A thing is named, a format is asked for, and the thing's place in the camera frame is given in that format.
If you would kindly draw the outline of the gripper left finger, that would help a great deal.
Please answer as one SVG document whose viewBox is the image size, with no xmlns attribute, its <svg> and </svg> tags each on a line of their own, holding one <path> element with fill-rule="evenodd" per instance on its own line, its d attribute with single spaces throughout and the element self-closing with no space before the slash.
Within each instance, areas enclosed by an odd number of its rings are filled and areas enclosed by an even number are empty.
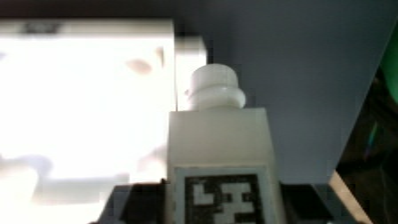
<svg viewBox="0 0 398 224">
<path fill-rule="evenodd" d="M 166 180 L 118 185 L 89 224 L 166 224 L 166 187 Z"/>
</svg>

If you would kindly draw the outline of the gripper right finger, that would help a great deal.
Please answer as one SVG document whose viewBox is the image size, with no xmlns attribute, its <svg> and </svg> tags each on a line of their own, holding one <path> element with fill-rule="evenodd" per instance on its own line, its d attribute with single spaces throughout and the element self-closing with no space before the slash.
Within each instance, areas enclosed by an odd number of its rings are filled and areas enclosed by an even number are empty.
<svg viewBox="0 0 398 224">
<path fill-rule="evenodd" d="M 312 185 L 281 185 L 288 224 L 331 224 L 333 214 Z"/>
</svg>

